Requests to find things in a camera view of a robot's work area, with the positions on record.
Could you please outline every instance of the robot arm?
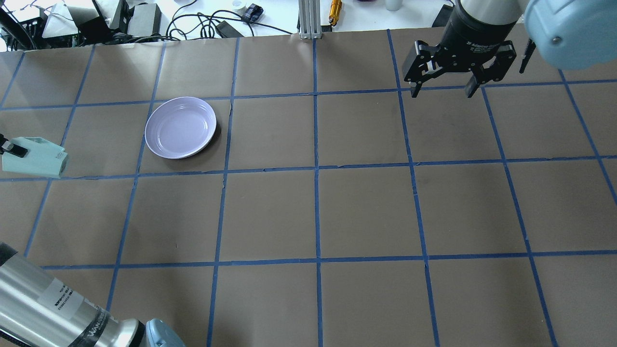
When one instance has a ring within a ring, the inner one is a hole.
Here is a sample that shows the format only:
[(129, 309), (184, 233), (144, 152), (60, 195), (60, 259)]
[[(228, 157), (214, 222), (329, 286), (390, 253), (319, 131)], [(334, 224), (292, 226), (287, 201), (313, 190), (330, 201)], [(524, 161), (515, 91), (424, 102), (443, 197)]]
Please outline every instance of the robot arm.
[(405, 60), (404, 79), (413, 98), (424, 82), (447, 72), (473, 74), (465, 86), (469, 98), (488, 81), (501, 81), (516, 57), (505, 38), (523, 13), (530, 41), (521, 73), (536, 47), (549, 64), (565, 70), (617, 57), (614, 0), (455, 1), (441, 42), (416, 41)]

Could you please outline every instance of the sticker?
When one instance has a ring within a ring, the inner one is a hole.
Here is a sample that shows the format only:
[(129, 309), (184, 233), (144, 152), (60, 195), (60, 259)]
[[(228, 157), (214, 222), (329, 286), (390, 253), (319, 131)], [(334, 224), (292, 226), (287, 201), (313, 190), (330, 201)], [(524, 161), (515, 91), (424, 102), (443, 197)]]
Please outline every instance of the sticker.
[(71, 319), (81, 306), (83, 296), (54, 278), (36, 302), (64, 319)]
[[(83, 298), (83, 302), (94, 307), (95, 309), (99, 309), (97, 304), (94, 304), (92, 301), (88, 300), (88, 298)], [(109, 320), (113, 320), (116, 324), (120, 323), (114, 316), (110, 315)]]
[(98, 308), (92, 322), (68, 347), (95, 347), (109, 321), (109, 312)]

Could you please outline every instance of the black cable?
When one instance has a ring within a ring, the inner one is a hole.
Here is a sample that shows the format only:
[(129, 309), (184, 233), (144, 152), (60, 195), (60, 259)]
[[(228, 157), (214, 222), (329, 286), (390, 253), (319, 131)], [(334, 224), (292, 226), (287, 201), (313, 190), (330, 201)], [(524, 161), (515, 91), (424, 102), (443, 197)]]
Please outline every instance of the black cable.
[[(196, 27), (194, 27), (191, 31), (193, 31), (193, 30), (197, 29), (199, 26), (200, 26), (200, 24), (198, 24)], [(174, 28), (174, 29), (172, 29), (172, 30), (169, 32), (169, 36), (173, 37), (173, 32), (174, 32), (174, 31), (177, 31), (180, 35), (182, 35), (182, 37), (183, 37), (185, 40), (187, 40), (187, 37), (186, 37), (187, 33), (183, 32), (182, 30), (180, 30), (180, 29), (178, 29), (178, 28)]]
[[(176, 17), (176, 14), (178, 14), (178, 12), (180, 12), (180, 10), (182, 10), (182, 9), (184, 9), (184, 8), (186, 8), (186, 7), (189, 7), (190, 5), (193, 5), (195, 2), (197, 2), (197, 0), (193, 0), (193, 2), (191, 2), (190, 4), (186, 4), (186, 5), (184, 5), (184, 6), (180, 6), (180, 7), (176, 10), (176, 12), (174, 12), (174, 13), (173, 13), (173, 16), (172, 16), (172, 21), (170, 22), (170, 26), (171, 26), (171, 23), (173, 23), (174, 18)], [(167, 27), (167, 31), (165, 32), (165, 34), (167, 35), (167, 34), (168, 34), (168, 32), (169, 32), (169, 27)]]
[(180, 39), (175, 38), (175, 37), (171, 37), (171, 36), (165, 36), (165, 35), (152, 35), (152, 36), (146, 36), (146, 37), (137, 37), (137, 38), (133, 38), (132, 40), (129, 40), (128, 43), (139, 43), (139, 42), (143, 42), (146, 40), (169, 40), (169, 41), (180, 41)]
[(45, 9), (45, 8), (43, 8), (43, 7), (41, 7), (41, 6), (37, 6), (37, 5), (30, 5), (30, 6), (32, 6), (32, 7), (36, 7), (36, 8), (38, 8), (38, 9), (41, 9), (41, 10), (43, 10), (44, 12), (48, 12), (50, 15), (56, 15), (56, 16), (58, 16), (58, 17), (62, 17), (62, 18), (64, 18), (64, 19), (66, 19), (66, 20), (70, 20), (71, 22), (73, 22), (73, 20), (72, 20), (71, 18), (64, 17), (63, 15), (61, 15), (61, 14), (59, 14), (59, 13), (51, 12), (50, 10)]
[(197, 18), (199, 19), (199, 23), (201, 24), (199, 36), (201, 38), (214, 38), (214, 34), (216, 33), (216, 25), (214, 26), (214, 29), (212, 29), (212, 16), (210, 16), (210, 18), (208, 19), (208, 32), (205, 31), (206, 26), (204, 21), (201, 19), (202, 16), (208, 18), (208, 16), (206, 16), (205, 14), (197, 12)]
[(17, 24), (17, 26), (18, 26), (18, 27), (20, 27), (20, 29), (23, 31), (23, 33), (24, 33), (24, 34), (26, 34), (26, 36), (27, 36), (27, 37), (28, 37), (28, 39), (30, 40), (30, 43), (32, 44), (32, 49), (38, 49), (38, 48), (36, 47), (36, 44), (35, 44), (34, 40), (32, 40), (32, 37), (30, 37), (30, 35), (28, 35), (28, 32), (26, 31), (26, 29), (24, 29), (24, 28), (23, 28), (23, 26), (22, 26), (22, 24), (21, 24), (21, 23), (17, 20), (17, 18), (15, 18), (15, 15), (13, 14), (13, 12), (11, 12), (11, 11), (9, 10), (9, 8), (8, 8), (8, 7), (6, 7), (6, 5), (5, 5), (5, 4), (2, 4), (2, 6), (6, 9), (6, 12), (5, 12), (5, 13), (6, 13), (7, 15), (11, 16), (11, 17), (13, 18), (13, 20), (15, 20), (15, 23)]
[[(183, 18), (183, 17), (205, 17), (205, 18), (207, 18), (207, 19), (208, 19), (210, 16), (208, 16), (208, 15), (204, 15), (204, 14), (183, 14), (183, 15), (179, 15), (179, 16), (175, 17), (175, 18), (174, 18), (174, 19), (173, 19), (173, 20), (169, 23), (169, 26), (167, 27), (166, 35), (168, 35), (168, 36), (169, 36), (169, 29), (171, 29), (171, 26), (172, 26), (172, 25), (175, 25), (175, 24), (174, 24), (174, 21), (176, 21), (176, 20), (178, 20), (178, 19), (180, 19), (180, 18)], [(244, 20), (242, 20), (242, 19), (228, 18), (228, 17), (212, 17), (212, 18), (213, 18), (213, 19), (222, 19), (222, 20), (233, 20), (233, 21), (235, 21), (235, 22), (244, 22), (244, 23), (249, 23), (249, 24), (255, 24), (255, 25), (260, 25), (260, 26), (262, 26), (262, 27), (267, 27), (267, 28), (271, 28), (271, 29), (274, 29), (274, 30), (278, 30), (278, 31), (281, 31), (281, 32), (283, 32), (283, 33), (285, 33), (285, 34), (290, 34), (290, 35), (291, 35), (291, 34), (293, 34), (293, 33), (289, 32), (289, 31), (287, 31), (287, 30), (283, 30), (283, 29), (280, 29), (280, 28), (277, 28), (277, 27), (273, 27), (272, 25), (263, 24), (263, 23), (258, 23), (258, 22), (253, 22), (253, 21), (248, 21), (248, 22), (247, 22), (247, 21), (244, 21)]]

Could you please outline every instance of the table surface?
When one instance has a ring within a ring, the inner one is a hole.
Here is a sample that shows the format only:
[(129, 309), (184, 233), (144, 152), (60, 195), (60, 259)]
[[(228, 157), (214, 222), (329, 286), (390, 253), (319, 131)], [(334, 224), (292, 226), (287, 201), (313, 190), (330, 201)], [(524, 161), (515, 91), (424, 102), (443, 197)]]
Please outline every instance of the table surface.
[[(0, 173), (0, 240), (188, 346), (613, 345), (617, 63), (412, 99), (441, 31), (2, 53), (2, 133), (71, 161)], [(165, 160), (143, 130), (179, 96), (218, 127)]]

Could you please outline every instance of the cable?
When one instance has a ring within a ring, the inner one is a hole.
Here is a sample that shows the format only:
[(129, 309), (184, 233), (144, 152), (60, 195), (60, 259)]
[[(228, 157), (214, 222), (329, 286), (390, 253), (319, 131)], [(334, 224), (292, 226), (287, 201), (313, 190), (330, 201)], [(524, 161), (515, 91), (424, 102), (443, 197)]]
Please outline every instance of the cable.
[(171, 25), (171, 23), (173, 23), (173, 19), (176, 17), (176, 14), (178, 14), (178, 12), (180, 12), (180, 10), (182, 10), (182, 9), (184, 9), (184, 8), (186, 8), (186, 7), (189, 7), (190, 5), (193, 5), (195, 2), (197, 2), (197, 0), (193, 0), (193, 2), (191, 2), (190, 4), (186, 4), (186, 5), (184, 5), (184, 6), (180, 6), (180, 7), (176, 10), (176, 12), (174, 12), (174, 13), (173, 13), (173, 16), (172, 16), (172, 21), (170, 22), (170, 25)]
[(27, 4), (26, 6), (23, 6), (23, 7), (22, 7), (22, 8), (20, 8), (19, 10), (20, 10), (20, 11), (23, 11), (23, 10), (25, 10), (28, 6), (34, 6), (34, 5), (35, 5), (35, 3), (36, 3), (37, 1), (38, 1), (38, 0), (34, 0), (33, 2), (31, 2), (31, 3)]
[(137, 38), (137, 40), (131, 40), (129, 41), (129, 43), (139, 43), (139, 42), (143, 42), (146, 40), (169, 40), (169, 41), (180, 41), (180, 39), (175, 38), (175, 37), (171, 37), (171, 36), (164, 36), (164, 35), (154, 35), (154, 36), (147, 36), (147, 37), (142, 37), (142, 38)]
[(26, 36), (30, 40), (30, 43), (32, 44), (32, 49), (38, 49), (36, 47), (34, 40), (32, 40), (32, 37), (28, 34), (26, 29), (23, 28), (22, 24), (17, 20), (17, 18), (15, 18), (15, 15), (13, 14), (13, 12), (11, 12), (8, 7), (6, 7), (6, 4), (2, 4), (2, 6), (6, 9), (6, 13), (9, 14), (11, 17), (13, 17), (13, 19), (15, 20), (15, 23), (22, 29), (24, 34), (26, 34)]
[[(204, 15), (204, 14), (183, 14), (183, 15), (179, 15), (179, 16), (175, 17), (175, 18), (174, 18), (174, 19), (173, 19), (173, 20), (169, 23), (169, 26), (167, 27), (167, 31), (165, 32), (165, 34), (166, 34), (167, 36), (169, 36), (169, 34), (170, 34), (170, 29), (171, 29), (171, 26), (172, 26), (172, 25), (175, 25), (175, 24), (174, 24), (174, 21), (176, 21), (176, 20), (178, 20), (178, 19), (180, 19), (180, 18), (183, 18), (183, 17), (205, 17), (206, 19), (209, 19), (209, 18), (210, 18), (210, 16), (208, 16), (208, 15)], [(271, 29), (274, 29), (274, 30), (278, 30), (278, 31), (281, 31), (281, 32), (283, 32), (283, 33), (285, 33), (285, 34), (290, 34), (290, 35), (291, 35), (291, 34), (293, 34), (293, 33), (289, 32), (289, 31), (287, 31), (287, 30), (283, 30), (283, 29), (280, 29), (280, 28), (277, 28), (277, 27), (273, 27), (272, 25), (263, 24), (263, 23), (258, 23), (258, 22), (253, 22), (253, 21), (248, 21), (248, 22), (247, 22), (247, 21), (244, 21), (244, 20), (242, 20), (242, 19), (228, 18), (228, 17), (212, 17), (212, 18), (213, 18), (213, 19), (222, 19), (222, 20), (233, 20), (233, 21), (235, 21), (235, 22), (244, 22), (244, 23), (247, 23), (247, 24), (255, 24), (255, 25), (260, 25), (260, 26), (262, 26), (262, 27), (267, 27), (267, 28), (271, 28)]]
[(58, 17), (62, 17), (62, 18), (64, 18), (64, 19), (66, 19), (66, 20), (70, 20), (71, 22), (73, 22), (73, 19), (71, 19), (71, 18), (66, 18), (66, 17), (64, 17), (63, 15), (59, 14), (59, 13), (51, 12), (49, 9), (45, 9), (45, 8), (43, 8), (43, 7), (41, 7), (41, 6), (38, 6), (38, 5), (29, 5), (29, 6), (39, 8), (39, 9), (43, 10), (43, 12), (48, 12), (50, 15), (56, 15), (56, 16), (58, 16)]

